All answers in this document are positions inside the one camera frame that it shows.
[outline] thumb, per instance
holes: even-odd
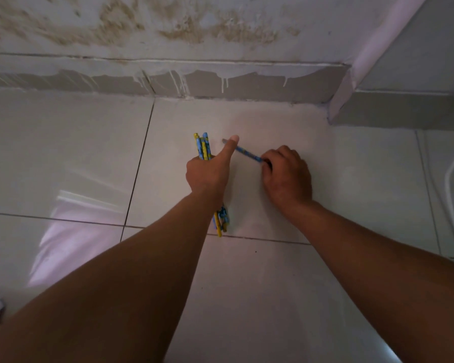
[[[266,162],[262,162],[261,169],[262,169],[262,182],[266,183],[266,181],[269,181],[271,179],[272,170],[269,168],[269,164],[267,164]]]
[[[230,161],[230,157],[235,151],[235,148],[237,147],[237,144],[239,142],[239,136],[238,135],[232,135],[229,140],[225,143],[224,148],[222,151],[219,153],[219,157],[222,157],[224,159],[228,159]]]

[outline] bundle of pencils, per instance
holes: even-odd
[[[212,153],[210,151],[209,136],[207,133],[203,133],[200,137],[199,134],[195,133],[194,138],[197,144],[198,157],[202,160],[212,159]],[[215,212],[213,215],[213,225],[217,229],[217,234],[222,237],[222,231],[227,232],[227,226],[229,225],[229,216],[227,215],[227,208],[222,204],[222,208]]]

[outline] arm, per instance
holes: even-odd
[[[229,179],[232,137],[187,164],[192,193],[157,222],[95,257],[0,328],[0,362],[163,361],[213,213]]]
[[[454,262],[395,242],[312,200],[295,150],[263,155],[266,192],[315,247],[363,315],[403,362],[454,361]]]

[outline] forearm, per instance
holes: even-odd
[[[453,262],[371,232],[317,203],[297,209],[291,221],[403,361],[454,358]]]
[[[190,290],[214,197],[188,195],[34,299],[0,329],[0,362],[160,361]],[[14,349],[6,349],[10,341]]]

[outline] hand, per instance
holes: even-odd
[[[311,174],[308,165],[296,150],[283,145],[278,150],[268,150],[262,157],[272,164],[262,163],[262,182],[271,202],[286,217],[293,211],[313,201]]]
[[[195,157],[187,163],[187,182],[196,191],[208,191],[213,196],[216,209],[222,207],[224,191],[229,181],[230,158],[239,142],[237,135],[232,135],[222,151],[209,161]]]

